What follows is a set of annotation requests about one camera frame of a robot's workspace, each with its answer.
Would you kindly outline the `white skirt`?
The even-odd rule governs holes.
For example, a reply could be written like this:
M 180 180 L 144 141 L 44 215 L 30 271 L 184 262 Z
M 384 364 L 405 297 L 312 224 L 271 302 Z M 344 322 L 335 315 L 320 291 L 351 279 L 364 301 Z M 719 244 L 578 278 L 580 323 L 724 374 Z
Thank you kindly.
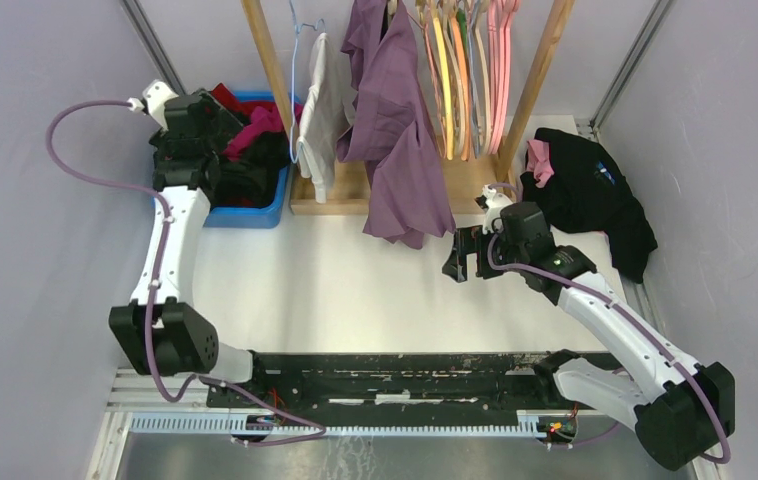
M 335 183 L 337 141 L 350 126 L 345 59 L 329 34 L 318 35 L 309 67 L 311 83 L 299 119 L 295 159 L 301 177 L 311 181 L 314 200 L 325 204 Z

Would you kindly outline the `purple garment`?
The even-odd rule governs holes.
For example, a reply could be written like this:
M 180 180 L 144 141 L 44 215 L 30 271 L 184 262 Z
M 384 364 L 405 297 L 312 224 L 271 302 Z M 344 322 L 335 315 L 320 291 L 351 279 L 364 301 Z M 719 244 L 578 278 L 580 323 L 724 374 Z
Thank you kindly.
M 411 249 L 456 229 L 431 118 L 418 77 L 418 48 L 399 3 L 356 1 L 341 47 L 350 60 L 355 118 L 338 139 L 340 162 L 361 162 L 370 186 L 364 233 Z

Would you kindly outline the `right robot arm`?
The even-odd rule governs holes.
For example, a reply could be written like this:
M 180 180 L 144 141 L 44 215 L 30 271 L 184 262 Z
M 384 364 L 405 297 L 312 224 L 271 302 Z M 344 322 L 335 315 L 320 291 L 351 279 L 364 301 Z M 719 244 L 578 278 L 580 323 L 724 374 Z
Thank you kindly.
M 623 371 L 594 366 L 569 350 L 536 365 L 535 400 L 557 408 L 570 400 L 631 430 L 660 466 L 678 470 L 696 458 L 727 464 L 735 430 L 735 379 L 722 363 L 705 365 L 665 338 L 623 301 L 581 250 L 559 245 L 541 209 L 494 190 L 475 200 L 478 226 L 456 231 L 442 272 L 458 283 L 509 272 L 581 323 Z

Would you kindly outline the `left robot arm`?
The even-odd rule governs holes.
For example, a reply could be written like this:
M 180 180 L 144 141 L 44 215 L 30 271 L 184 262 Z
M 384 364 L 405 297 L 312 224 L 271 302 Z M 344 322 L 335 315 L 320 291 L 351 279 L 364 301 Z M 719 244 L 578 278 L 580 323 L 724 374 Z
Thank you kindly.
M 154 147 L 154 224 L 147 257 L 128 304 L 108 323 L 132 368 L 149 375 L 189 373 L 223 383 L 246 406 L 262 404 L 269 379 L 253 370 L 253 354 L 220 340 L 193 306 L 198 241 L 221 180 L 223 152 L 241 122 L 210 93 L 179 95 L 156 80 L 134 107 L 159 126 Z

